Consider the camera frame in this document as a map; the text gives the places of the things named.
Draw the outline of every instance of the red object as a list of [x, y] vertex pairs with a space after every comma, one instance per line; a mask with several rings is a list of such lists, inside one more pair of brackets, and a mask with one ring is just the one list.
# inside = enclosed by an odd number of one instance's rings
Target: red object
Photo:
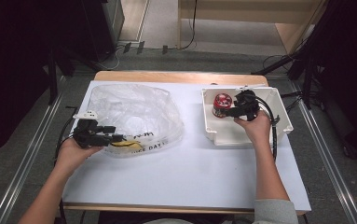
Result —
[[215, 96], [213, 100], [213, 114], [218, 118], [226, 116], [226, 110], [231, 107], [232, 99], [226, 93], [220, 93]]

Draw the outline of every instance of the gray sleeve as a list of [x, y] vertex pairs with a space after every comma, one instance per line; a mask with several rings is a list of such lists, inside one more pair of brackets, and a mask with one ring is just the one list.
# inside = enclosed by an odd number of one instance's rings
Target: gray sleeve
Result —
[[295, 206], [290, 201], [266, 199], [254, 202], [254, 224], [292, 223], [297, 224]]

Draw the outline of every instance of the hand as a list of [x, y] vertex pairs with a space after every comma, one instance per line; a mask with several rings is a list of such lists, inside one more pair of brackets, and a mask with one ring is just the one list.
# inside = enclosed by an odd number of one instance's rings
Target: hand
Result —
[[103, 147], [90, 147], [84, 149], [76, 143], [76, 140], [69, 138], [65, 140], [60, 147], [55, 170], [58, 170], [59, 173], [68, 177], [87, 157], [90, 157], [102, 148]]
[[268, 144], [271, 122], [265, 111], [259, 110], [256, 118], [252, 121], [240, 118], [234, 118], [234, 121], [245, 129], [245, 132], [254, 145]]

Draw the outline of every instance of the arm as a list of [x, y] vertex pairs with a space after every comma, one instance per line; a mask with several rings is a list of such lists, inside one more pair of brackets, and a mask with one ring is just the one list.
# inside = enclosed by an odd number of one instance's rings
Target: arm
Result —
[[101, 149], [102, 147], [91, 147], [85, 150], [74, 139], [67, 139], [61, 146], [56, 165], [47, 182], [19, 223], [53, 223], [68, 178], [87, 157]]
[[254, 145], [256, 155], [256, 199], [281, 199], [289, 201], [281, 182], [269, 144], [270, 120], [264, 111], [257, 113], [256, 119], [234, 121], [245, 129]]

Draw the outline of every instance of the plastic bag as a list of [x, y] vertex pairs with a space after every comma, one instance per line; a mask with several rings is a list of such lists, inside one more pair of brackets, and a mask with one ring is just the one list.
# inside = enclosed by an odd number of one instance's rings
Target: plastic bag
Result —
[[128, 156], [169, 147], [181, 140], [184, 123], [168, 91], [139, 84], [113, 84], [92, 90], [88, 110], [102, 126], [115, 126], [126, 141], [105, 150]]

